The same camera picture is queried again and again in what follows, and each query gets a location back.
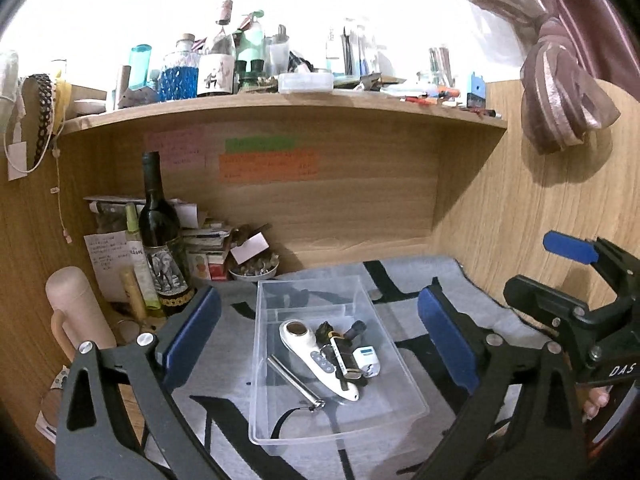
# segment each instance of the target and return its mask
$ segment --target green sticky note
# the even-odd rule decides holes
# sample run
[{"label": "green sticky note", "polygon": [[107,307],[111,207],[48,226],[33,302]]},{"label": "green sticky note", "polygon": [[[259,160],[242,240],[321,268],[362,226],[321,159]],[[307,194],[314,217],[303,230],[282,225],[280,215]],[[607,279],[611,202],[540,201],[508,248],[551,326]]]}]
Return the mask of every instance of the green sticky note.
[{"label": "green sticky note", "polygon": [[225,140],[225,153],[284,152],[293,150],[296,140],[285,136],[234,137]]}]

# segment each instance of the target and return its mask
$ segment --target wooden shelf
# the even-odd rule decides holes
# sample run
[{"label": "wooden shelf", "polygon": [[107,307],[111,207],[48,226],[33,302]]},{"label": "wooden shelf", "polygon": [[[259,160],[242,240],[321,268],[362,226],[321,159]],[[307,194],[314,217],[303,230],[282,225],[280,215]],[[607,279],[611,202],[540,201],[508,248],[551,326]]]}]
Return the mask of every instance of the wooden shelf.
[{"label": "wooden shelf", "polygon": [[507,129],[506,121],[478,116],[442,106],[423,106],[401,102],[383,94],[367,92],[355,94],[347,91],[305,94],[240,94],[233,96],[205,97],[156,103],[126,108],[99,115],[84,116],[66,122],[62,134],[71,134],[94,128],[103,128],[131,121],[143,121],[145,126],[165,127],[167,121],[197,123],[211,120],[243,120],[302,116],[319,114],[326,116],[332,108],[340,116],[362,117],[363,114],[375,118],[376,114],[402,114],[404,120],[417,121],[434,126],[480,125],[496,132]]}]

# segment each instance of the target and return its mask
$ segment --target pink paper tag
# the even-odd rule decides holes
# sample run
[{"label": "pink paper tag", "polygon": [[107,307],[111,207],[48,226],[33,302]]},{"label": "pink paper tag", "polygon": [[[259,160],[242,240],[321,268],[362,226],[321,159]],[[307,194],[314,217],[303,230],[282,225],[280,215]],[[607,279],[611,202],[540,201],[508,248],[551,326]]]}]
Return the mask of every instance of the pink paper tag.
[{"label": "pink paper tag", "polygon": [[145,149],[160,153],[163,170],[204,169],[204,133],[198,128],[145,134]]}]

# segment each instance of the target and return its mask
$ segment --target wine bottle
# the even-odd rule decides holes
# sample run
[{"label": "wine bottle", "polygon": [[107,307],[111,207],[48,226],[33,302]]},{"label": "wine bottle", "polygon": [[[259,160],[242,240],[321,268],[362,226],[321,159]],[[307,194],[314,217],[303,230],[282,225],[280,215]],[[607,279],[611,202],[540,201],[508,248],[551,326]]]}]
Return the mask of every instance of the wine bottle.
[{"label": "wine bottle", "polygon": [[164,199],[160,154],[142,156],[146,203],[140,212],[138,226],[145,256],[160,305],[167,316],[184,310],[194,295],[189,267],[180,235],[178,215]]}]

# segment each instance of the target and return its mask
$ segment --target blue glass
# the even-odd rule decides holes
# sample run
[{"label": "blue glass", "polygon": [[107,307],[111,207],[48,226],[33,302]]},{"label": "blue glass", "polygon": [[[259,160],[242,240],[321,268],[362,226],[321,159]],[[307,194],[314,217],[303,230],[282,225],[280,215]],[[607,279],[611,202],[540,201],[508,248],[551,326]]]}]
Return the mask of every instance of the blue glass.
[{"label": "blue glass", "polygon": [[146,85],[146,74],[149,70],[149,59],[151,58],[151,46],[140,44],[131,49],[129,53],[129,64],[131,74],[129,76],[129,88],[136,90]]},{"label": "blue glass", "polygon": [[158,80],[158,100],[191,99],[197,97],[198,69],[174,66],[164,69]]}]

